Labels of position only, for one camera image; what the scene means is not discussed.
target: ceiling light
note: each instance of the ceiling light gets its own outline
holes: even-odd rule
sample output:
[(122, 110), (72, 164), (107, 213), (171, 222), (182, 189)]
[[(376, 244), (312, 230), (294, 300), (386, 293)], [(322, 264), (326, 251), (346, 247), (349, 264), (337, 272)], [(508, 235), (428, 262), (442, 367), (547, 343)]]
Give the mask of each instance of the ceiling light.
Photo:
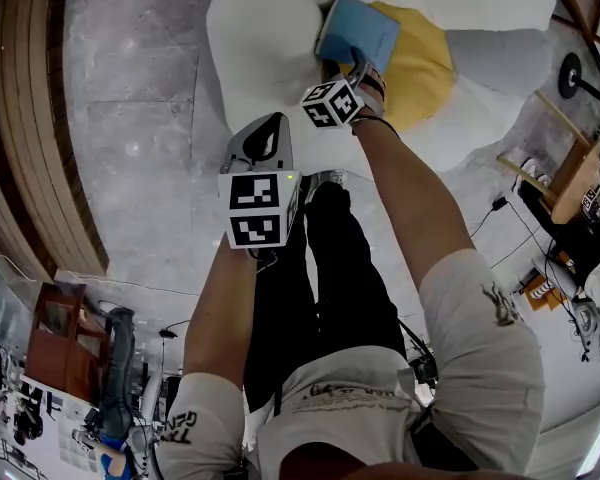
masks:
[(589, 450), (587, 457), (584, 459), (582, 466), (580, 466), (577, 476), (588, 475), (589, 473), (591, 473), (591, 471), (593, 471), (593, 468), (596, 467), (596, 464), (598, 463), (599, 458), (600, 458), (600, 433), (598, 434), (598, 437), (596, 437), (596, 440), (593, 442), (593, 446)]

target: gray floor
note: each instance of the gray floor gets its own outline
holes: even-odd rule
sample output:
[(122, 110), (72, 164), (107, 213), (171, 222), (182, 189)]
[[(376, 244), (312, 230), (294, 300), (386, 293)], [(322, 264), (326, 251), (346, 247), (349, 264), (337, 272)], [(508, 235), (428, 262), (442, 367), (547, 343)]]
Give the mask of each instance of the gray floor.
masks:
[[(92, 299), (137, 312), (139, 355), (152, 361), (162, 355), (157, 330), (188, 318), (195, 307), (221, 236), (216, 174), (229, 132), (204, 25), (209, 1), (68, 0), (65, 86), (72, 140), (111, 257), (108, 277), (122, 283), (85, 282)], [(567, 52), (577, 51), (585, 78), (600, 85), (577, 35), (553, 24), (547, 37), (554, 46), (554, 73)], [(600, 105), (587, 95), (562, 101), (554, 78), (543, 90), (585, 131), (600, 123)], [(531, 98), (502, 141), (474, 151), (441, 177), (470, 230), (499, 193), (510, 198), (535, 230), (535, 220), (511, 196), (513, 176), (496, 163), (496, 155), (506, 152), (514, 161), (535, 156), (552, 174), (572, 141)], [(352, 176), (347, 188), (399, 314), (426, 338), (415, 287), (374, 185)], [(546, 247), (546, 236), (537, 236)], [(488, 219), (475, 243), (495, 264), (527, 237), (506, 207)], [(537, 253), (528, 240), (494, 270), (513, 290)], [(76, 281), (69, 273), (59, 278)], [(174, 330), (183, 335), (185, 327)], [(167, 369), (181, 364), (182, 345), (181, 337), (166, 344)]]

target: person in blue shirt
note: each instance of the person in blue shirt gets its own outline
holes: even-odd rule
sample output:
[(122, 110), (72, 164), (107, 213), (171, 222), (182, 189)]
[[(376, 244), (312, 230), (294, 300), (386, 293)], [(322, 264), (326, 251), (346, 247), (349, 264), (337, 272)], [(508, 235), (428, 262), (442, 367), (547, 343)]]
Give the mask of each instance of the person in blue shirt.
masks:
[(74, 431), (76, 441), (93, 448), (105, 472), (106, 480), (131, 480), (134, 476), (133, 460), (125, 454), (125, 442), (133, 425), (131, 412), (131, 367), (135, 338), (133, 336), (133, 311), (100, 303), (109, 309), (114, 341), (109, 355), (108, 374), (100, 395), (100, 441)]

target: white marker cube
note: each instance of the white marker cube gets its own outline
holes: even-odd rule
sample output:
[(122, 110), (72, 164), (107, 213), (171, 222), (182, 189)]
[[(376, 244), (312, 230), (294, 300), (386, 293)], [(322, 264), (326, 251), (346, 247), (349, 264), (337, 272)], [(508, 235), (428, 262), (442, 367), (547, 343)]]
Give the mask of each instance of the white marker cube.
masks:
[(298, 171), (220, 174), (220, 208), (231, 248), (286, 245), (299, 191)]
[(310, 87), (302, 98), (302, 108), (317, 128), (337, 128), (347, 124), (364, 107), (346, 80), (334, 80)]

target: blue book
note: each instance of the blue book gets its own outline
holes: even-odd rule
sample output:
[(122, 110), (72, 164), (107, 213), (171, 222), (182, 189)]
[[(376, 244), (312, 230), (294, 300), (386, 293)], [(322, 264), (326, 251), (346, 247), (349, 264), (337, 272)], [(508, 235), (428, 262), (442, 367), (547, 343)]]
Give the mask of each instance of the blue book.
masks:
[(384, 73), (400, 33), (400, 24), (360, 0), (334, 0), (315, 53), (321, 59), (353, 64), (357, 46)]

